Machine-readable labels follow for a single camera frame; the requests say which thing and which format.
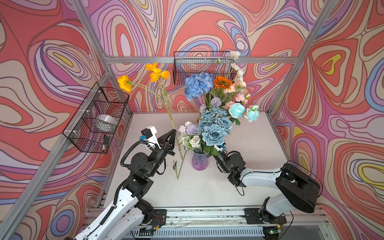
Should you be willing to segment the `pale pink hydrangea bunch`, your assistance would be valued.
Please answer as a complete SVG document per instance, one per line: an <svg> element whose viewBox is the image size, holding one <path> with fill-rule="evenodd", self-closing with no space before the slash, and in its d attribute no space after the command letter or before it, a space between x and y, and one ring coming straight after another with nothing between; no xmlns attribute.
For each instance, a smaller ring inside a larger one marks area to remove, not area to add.
<svg viewBox="0 0 384 240"><path fill-rule="evenodd" d="M199 108L199 112L202 114L207 110L207 106L205 104L201 105Z"/></svg>

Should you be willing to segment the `mint green peony stem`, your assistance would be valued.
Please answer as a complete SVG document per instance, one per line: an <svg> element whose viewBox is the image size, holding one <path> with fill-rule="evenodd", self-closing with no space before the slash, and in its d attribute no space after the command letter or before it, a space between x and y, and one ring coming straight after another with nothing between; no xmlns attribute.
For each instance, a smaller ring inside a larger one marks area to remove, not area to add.
<svg viewBox="0 0 384 240"><path fill-rule="evenodd" d="M230 106L228 110L230 114L230 120L236 125L240 125L240 118L246 118L250 123L256 121L259 118L259 106L253 105L245 108L241 103L235 103Z"/></svg>

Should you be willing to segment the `purple allium flower stem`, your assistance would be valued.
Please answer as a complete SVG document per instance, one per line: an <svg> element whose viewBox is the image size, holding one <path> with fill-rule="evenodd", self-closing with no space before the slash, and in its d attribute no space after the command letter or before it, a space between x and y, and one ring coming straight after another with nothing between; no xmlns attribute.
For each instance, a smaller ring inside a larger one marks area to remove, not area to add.
<svg viewBox="0 0 384 240"><path fill-rule="evenodd" d="M213 107L216 107L216 108L220 108L222 106L222 101L219 97L214 97L212 98L212 100L210 101L210 106L213 108Z"/></svg>

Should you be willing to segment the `lilac white flower bunch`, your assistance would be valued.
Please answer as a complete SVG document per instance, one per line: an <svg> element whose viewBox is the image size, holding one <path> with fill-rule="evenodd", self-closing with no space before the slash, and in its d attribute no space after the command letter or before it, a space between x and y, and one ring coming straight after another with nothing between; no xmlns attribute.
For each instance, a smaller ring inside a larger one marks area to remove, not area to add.
<svg viewBox="0 0 384 240"><path fill-rule="evenodd" d="M187 151L201 151L201 136L197 133L198 125L190 121L185 122L178 129L178 143Z"/></svg>

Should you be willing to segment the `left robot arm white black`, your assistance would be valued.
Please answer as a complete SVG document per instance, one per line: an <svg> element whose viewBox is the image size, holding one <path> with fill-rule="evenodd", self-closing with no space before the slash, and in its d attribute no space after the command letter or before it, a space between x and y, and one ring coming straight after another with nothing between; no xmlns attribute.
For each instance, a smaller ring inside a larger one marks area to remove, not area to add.
<svg viewBox="0 0 384 240"><path fill-rule="evenodd" d="M158 138L156 128L149 126L141 133L120 160L120 165L130 171L129 176L117 187L113 201L74 237L76 240L120 240L133 228L152 220L154 208L143 196L153 185L151 177L166 164L166 157L175 155L177 131L172 129Z"/></svg>

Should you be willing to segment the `cream pink rose stem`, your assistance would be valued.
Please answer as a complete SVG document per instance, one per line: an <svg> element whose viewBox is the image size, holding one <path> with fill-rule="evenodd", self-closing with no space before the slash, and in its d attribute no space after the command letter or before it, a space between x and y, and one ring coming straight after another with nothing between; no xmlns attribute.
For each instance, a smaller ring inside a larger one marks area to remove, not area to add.
<svg viewBox="0 0 384 240"><path fill-rule="evenodd" d="M227 87L224 89L225 94L243 93L246 90L247 84L243 80L228 80Z"/></svg>

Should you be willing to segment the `yellow poppy flower stem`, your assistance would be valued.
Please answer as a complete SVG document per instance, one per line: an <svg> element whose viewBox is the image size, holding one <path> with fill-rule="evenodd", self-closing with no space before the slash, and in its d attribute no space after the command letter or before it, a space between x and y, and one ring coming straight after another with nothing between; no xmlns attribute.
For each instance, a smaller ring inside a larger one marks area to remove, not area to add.
<svg viewBox="0 0 384 240"><path fill-rule="evenodd" d="M151 72L150 74L151 83L155 84L160 89L159 94L155 90L152 90L150 87L144 84L133 83L132 81L130 81L129 77L126 75L123 75L117 78L117 82L120 89L126 93L131 93L133 91L133 88L139 88L152 94L157 100L163 103L163 106L165 107L168 113L168 116L170 118L171 125L173 129L176 129L175 122L172 116L172 111L171 111L171 100L167 94L166 86L165 86L165 82L170 79L170 75L171 75L170 72L159 69L157 62L154 62L153 64L146 64L146 70Z"/></svg>

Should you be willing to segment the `blue hydrangea stem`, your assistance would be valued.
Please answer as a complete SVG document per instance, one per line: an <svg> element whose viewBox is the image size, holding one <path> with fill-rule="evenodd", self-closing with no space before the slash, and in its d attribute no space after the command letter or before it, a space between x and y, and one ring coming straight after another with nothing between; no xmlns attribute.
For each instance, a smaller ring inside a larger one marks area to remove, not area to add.
<svg viewBox="0 0 384 240"><path fill-rule="evenodd" d="M188 102L210 92L214 87L213 74L194 74L185 79L185 95Z"/></svg>

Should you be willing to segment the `orange artificial daisy flower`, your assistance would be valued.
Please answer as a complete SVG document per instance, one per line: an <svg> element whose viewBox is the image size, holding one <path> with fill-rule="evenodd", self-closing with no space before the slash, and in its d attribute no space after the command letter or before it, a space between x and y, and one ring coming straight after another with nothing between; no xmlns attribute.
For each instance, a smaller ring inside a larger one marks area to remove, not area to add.
<svg viewBox="0 0 384 240"><path fill-rule="evenodd" d="M228 99L229 95L235 92L235 86L231 80L226 77L218 76L213 80L213 87L210 94L218 97L222 102Z"/></svg>

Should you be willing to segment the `purple glass vase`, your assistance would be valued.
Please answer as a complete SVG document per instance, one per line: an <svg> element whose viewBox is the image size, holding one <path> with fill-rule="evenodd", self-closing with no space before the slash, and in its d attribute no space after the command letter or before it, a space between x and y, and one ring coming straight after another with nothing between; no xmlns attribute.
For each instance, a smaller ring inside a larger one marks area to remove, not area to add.
<svg viewBox="0 0 384 240"><path fill-rule="evenodd" d="M209 165L208 157L205 152L200 153L199 151L194 151L192 157L192 167L196 171L204 171Z"/></svg>

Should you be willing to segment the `white poppy flower stem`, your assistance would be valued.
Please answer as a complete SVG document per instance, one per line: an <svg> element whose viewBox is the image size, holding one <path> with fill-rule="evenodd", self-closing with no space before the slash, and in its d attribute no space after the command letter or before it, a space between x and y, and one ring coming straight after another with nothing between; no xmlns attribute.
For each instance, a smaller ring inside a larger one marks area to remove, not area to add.
<svg viewBox="0 0 384 240"><path fill-rule="evenodd" d="M238 51L224 51L217 59L218 76L232 79L232 81L242 81L245 73L237 63L240 55Z"/></svg>

